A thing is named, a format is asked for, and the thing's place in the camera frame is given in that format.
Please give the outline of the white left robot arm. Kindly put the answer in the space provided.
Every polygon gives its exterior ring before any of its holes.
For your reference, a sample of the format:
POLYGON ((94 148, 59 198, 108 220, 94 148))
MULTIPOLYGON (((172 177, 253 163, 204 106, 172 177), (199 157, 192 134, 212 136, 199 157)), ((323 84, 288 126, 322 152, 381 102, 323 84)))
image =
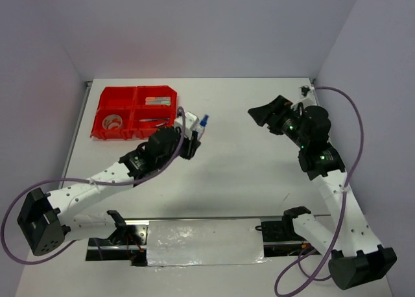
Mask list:
POLYGON ((29 191, 18 215, 18 225, 32 253, 43 256, 65 241, 90 237, 122 243, 127 228, 118 211, 107 210, 99 215, 83 211, 155 177, 178 156, 190 160, 200 146, 200 135, 197 129, 160 128, 148 141, 85 182, 72 181, 71 185, 48 193, 39 187, 29 191))

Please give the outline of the blue-capped spray bottle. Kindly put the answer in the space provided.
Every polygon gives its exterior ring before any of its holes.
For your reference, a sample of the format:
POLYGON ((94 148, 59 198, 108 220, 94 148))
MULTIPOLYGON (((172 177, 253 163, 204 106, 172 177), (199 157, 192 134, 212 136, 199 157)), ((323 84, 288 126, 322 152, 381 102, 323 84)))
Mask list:
POLYGON ((197 127, 196 127, 196 132, 197 132, 197 139, 200 141, 200 139, 202 138, 205 129, 206 129, 206 125, 207 125, 207 121, 209 119, 209 115, 205 114, 205 116, 203 116, 203 118, 198 122, 197 127))

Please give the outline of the orange-tipped clear highlighter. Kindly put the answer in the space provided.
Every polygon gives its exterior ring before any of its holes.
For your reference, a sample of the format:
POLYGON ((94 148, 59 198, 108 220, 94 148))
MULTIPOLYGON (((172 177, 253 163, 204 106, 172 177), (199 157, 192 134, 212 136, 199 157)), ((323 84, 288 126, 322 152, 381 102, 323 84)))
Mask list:
POLYGON ((159 97, 147 97, 145 99, 145 102, 151 102, 151 103, 155 103, 155 102, 158 102, 158 101, 161 101, 161 98, 159 98, 159 97))

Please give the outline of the large clear tape roll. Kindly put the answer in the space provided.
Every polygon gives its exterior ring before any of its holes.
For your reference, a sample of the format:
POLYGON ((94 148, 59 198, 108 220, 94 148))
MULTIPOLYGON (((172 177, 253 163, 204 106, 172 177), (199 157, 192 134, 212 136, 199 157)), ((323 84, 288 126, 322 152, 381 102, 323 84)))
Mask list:
POLYGON ((102 128, 105 130, 119 130, 123 127, 123 119, 120 115, 110 114, 102 120, 102 128))

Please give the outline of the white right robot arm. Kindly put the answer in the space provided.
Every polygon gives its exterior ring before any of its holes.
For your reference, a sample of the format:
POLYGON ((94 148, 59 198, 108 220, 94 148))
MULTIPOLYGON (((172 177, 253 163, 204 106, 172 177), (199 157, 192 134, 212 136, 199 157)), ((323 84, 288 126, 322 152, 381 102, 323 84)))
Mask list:
POLYGON ((298 146, 301 170, 318 189, 336 226, 330 232, 300 206, 284 212, 283 235, 302 237, 322 254, 332 280, 342 290, 382 279, 397 256, 376 237, 354 197, 342 158, 329 142, 328 112, 310 99, 294 104, 280 95, 266 105, 250 108, 248 114, 257 125, 287 136, 298 146))

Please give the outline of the teal ink pen refill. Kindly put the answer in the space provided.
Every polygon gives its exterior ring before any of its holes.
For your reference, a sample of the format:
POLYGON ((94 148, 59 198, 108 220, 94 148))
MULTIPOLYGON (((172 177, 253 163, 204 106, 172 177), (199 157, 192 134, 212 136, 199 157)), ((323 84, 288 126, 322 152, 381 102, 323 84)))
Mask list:
POLYGON ((151 119, 140 119, 139 122, 149 123, 149 122, 158 122, 158 121, 169 121, 170 118, 151 118, 151 119))

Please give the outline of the pink highlighter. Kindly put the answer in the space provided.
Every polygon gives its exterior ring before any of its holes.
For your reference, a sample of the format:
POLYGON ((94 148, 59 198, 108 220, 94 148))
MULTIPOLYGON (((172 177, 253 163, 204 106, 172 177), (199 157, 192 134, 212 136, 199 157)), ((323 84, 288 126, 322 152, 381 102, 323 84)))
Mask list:
POLYGON ((147 101, 146 106, 171 106, 171 101, 147 101))

